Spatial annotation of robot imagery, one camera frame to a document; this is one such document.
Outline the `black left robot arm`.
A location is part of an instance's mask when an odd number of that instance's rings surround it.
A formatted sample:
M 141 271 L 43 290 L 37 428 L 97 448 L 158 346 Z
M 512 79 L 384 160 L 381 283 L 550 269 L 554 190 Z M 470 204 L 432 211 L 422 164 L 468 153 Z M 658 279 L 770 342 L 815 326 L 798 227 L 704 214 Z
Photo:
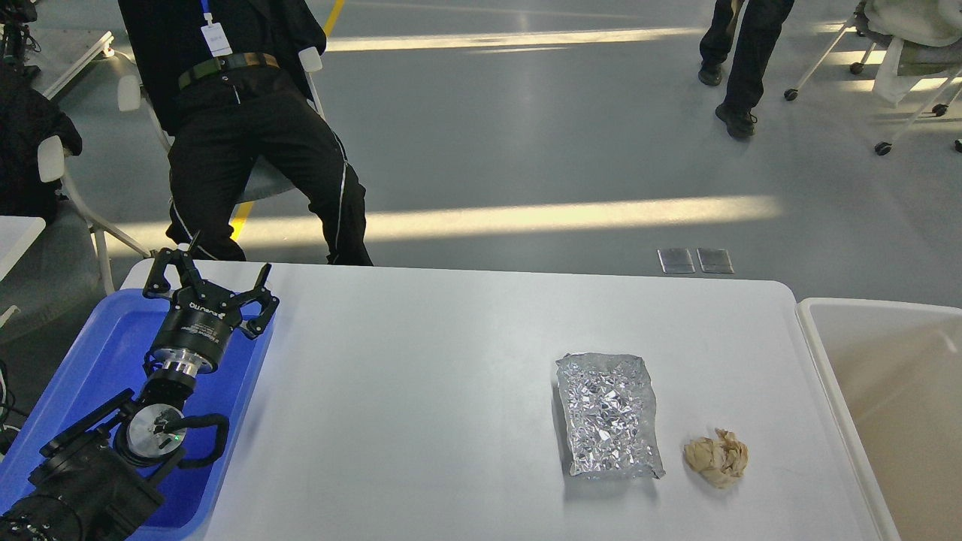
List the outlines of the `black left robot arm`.
M 171 540 L 206 518 L 271 339 L 271 265 L 245 292 L 164 249 L 110 295 L 2 465 L 4 540 Z

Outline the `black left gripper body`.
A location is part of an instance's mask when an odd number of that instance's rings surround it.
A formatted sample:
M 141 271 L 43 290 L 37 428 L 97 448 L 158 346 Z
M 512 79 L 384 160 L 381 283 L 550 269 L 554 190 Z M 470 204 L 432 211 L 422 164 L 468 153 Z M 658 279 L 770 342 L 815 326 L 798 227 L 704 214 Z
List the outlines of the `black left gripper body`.
M 171 310 L 150 346 L 149 359 L 157 363 L 179 359 L 192 362 L 199 372 L 214 372 L 240 324 L 240 307 L 228 305 L 219 295 L 200 298 L 195 288 L 182 288 L 171 297 Z

